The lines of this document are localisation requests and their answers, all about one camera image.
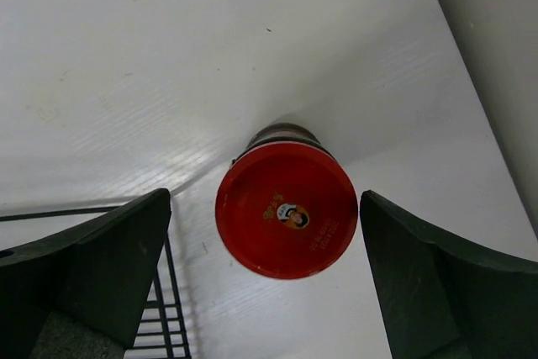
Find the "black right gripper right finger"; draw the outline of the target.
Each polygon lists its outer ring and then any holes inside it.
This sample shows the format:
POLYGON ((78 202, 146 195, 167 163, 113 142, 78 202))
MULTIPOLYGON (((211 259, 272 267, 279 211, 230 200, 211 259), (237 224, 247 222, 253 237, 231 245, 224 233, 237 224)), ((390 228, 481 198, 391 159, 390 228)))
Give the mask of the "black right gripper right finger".
POLYGON ((394 358, 535 358, 537 264, 428 223, 373 191, 361 229, 394 358))

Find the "red lid sauce jar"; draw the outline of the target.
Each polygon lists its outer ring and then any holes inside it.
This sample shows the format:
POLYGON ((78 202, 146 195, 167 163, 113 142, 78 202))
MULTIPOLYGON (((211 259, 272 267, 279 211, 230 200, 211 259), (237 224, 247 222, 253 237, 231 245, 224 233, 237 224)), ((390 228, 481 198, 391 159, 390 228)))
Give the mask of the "red lid sauce jar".
POLYGON ((293 280, 327 269, 345 253, 359 216, 340 163, 304 127, 271 124, 225 173, 215 221, 228 252, 265 277, 293 280))

